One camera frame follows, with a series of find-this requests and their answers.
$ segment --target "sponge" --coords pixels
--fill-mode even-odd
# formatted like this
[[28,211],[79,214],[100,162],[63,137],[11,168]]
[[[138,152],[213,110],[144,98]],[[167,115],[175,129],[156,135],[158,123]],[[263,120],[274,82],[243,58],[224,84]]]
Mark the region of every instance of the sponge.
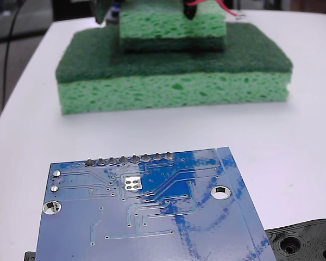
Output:
[[284,101],[292,64],[254,25],[227,24],[227,52],[131,53],[119,28],[77,33],[56,72],[64,114]]
[[125,51],[222,50],[225,12],[216,1],[198,5],[188,20],[179,0],[136,0],[125,3],[120,16]]

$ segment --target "blue circuit board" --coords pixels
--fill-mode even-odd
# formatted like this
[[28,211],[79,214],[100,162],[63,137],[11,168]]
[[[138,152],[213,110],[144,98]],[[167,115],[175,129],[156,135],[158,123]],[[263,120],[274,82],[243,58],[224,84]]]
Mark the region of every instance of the blue circuit board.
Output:
[[275,260],[229,148],[51,164],[36,261]]

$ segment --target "red wire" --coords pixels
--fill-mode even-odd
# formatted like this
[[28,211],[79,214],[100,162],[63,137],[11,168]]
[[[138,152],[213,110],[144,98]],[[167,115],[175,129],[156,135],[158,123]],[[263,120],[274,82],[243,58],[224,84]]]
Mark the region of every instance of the red wire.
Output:
[[187,5],[197,5],[197,4],[200,4],[202,2],[205,2],[206,0],[195,0],[194,2],[192,3],[186,3]]
[[[192,3],[187,3],[187,5],[197,5],[197,4],[200,4],[202,2],[205,2],[207,0],[195,0],[194,2]],[[226,11],[228,12],[229,14],[233,15],[233,16],[238,16],[238,14],[232,12],[231,10],[228,9],[228,7],[226,7],[226,5],[222,2],[222,0],[216,0],[218,2],[218,4]]]
[[226,5],[222,2],[222,0],[216,0],[218,2],[218,4],[229,14],[233,15],[233,16],[238,16],[238,14],[232,12],[231,10],[228,9],[228,7],[226,7]]

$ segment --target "white tabletop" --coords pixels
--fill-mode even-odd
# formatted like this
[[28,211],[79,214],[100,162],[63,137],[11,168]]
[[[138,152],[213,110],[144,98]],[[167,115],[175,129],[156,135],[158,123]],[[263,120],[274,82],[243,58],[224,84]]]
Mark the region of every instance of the white tabletop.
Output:
[[229,146],[265,229],[326,218],[326,15],[246,13],[293,61],[286,103],[62,116],[55,69],[96,25],[50,27],[0,118],[0,261],[36,250],[50,163],[88,157]]

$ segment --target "light green sponge layer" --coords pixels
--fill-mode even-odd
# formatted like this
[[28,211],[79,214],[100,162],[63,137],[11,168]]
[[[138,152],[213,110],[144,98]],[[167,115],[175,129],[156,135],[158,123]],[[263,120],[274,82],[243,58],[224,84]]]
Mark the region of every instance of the light green sponge layer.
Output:
[[291,73],[188,73],[59,83],[63,114],[286,100]]
[[192,21],[183,14],[180,0],[135,0],[120,13],[121,39],[217,38],[226,35],[225,13],[216,1],[198,5]]

